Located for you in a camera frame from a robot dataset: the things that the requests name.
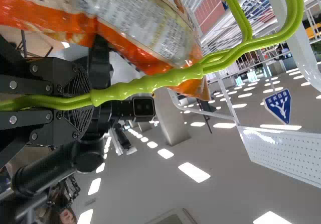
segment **bolt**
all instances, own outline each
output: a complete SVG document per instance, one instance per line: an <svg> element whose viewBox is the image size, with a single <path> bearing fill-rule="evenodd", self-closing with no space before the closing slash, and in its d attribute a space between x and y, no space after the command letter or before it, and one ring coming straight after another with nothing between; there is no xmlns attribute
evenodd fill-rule
<svg viewBox="0 0 321 224"><path fill-rule="evenodd" d="M60 112L60 111L57 112L56 117L57 117L57 119L60 120L62 118L62 112Z"/></svg>
<svg viewBox="0 0 321 224"><path fill-rule="evenodd" d="M38 72L38 66L37 66L37 65L33 65L33 66L32 66L32 70L33 70L34 72Z"/></svg>
<svg viewBox="0 0 321 224"><path fill-rule="evenodd" d="M75 139L75 138L77 138L77 132L76 131L74 131L73 133L72 133L72 137Z"/></svg>
<svg viewBox="0 0 321 224"><path fill-rule="evenodd" d="M9 119L10 124L14 125L17 122L17 117L16 116L11 116Z"/></svg>
<svg viewBox="0 0 321 224"><path fill-rule="evenodd" d="M62 86L61 86L61 85L58 85L58 86L57 86L57 91L58 91L59 93L62 93Z"/></svg>
<svg viewBox="0 0 321 224"><path fill-rule="evenodd" d="M31 136L31 138L32 138L33 140L36 140L36 139L38 138L37 133L33 133L32 136Z"/></svg>
<svg viewBox="0 0 321 224"><path fill-rule="evenodd" d="M16 82L16 81L11 81L11 82L9 83L9 87L10 87L11 89L16 89L16 88L17 88L17 82Z"/></svg>

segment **plastic packaging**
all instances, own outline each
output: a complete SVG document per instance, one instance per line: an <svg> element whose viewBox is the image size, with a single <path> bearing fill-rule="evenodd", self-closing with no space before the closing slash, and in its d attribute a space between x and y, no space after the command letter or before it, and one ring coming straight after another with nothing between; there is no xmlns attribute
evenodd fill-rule
<svg viewBox="0 0 321 224"><path fill-rule="evenodd" d="M203 56L180 0L0 0L0 24L92 46L96 34L147 75L189 67ZM206 78L175 91L209 99Z"/></svg>

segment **green metal wire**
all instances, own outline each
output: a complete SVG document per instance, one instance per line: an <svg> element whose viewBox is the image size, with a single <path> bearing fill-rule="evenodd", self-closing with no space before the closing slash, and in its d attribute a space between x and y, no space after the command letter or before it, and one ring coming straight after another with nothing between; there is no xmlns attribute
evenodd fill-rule
<svg viewBox="0 0 321 224"><path fill-rule="evenodd" d="M301 24L303 0L285 0L287 18L282 29L271 36L252 39L252 29L237 0L226 0L242 31L243 41L236 47L204 57L198 64L185 69L173 69L165 74L144 76L130 83L117 83L105 90L92 90L83 96L61 98L30 95L0 102L0 111L19 110L29 107L48 107L71 110L89 105L99 106L110 100L124 100L137 93L151 93L160 87L178 86L186 80L202 79L208 73L225 69L246 52L270 47L289 39Z"/></svg>

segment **dark hair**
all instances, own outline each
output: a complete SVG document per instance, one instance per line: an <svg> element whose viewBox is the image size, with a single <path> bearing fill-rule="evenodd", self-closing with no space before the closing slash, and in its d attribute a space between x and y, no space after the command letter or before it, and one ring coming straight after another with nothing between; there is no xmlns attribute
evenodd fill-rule
<svg viewBox="0 0 321 224"><path fill-rule="evenodd" d="M68 198L64 194L65 188L61 188L55 197L55 204L56 206L66 206L68 203ZM67 208L73 215L75 223L77 223L77 217L75 212L72 208ZM60 212L58 211L58 208L50 207L47 209L46 214L40 218L40 221L42 221L44 224L62 224L60 220Z"/></svg>

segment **pegboard panel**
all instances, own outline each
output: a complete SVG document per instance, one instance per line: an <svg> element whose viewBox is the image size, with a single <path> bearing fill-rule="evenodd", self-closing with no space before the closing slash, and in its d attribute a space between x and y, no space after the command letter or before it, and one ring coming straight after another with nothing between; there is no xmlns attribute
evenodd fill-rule
<svg viewBox="0 0 321 224"><path fill-rule="evenodd" d="M252 162L321 188L320 134L241 126L238 130Z"/></svg>

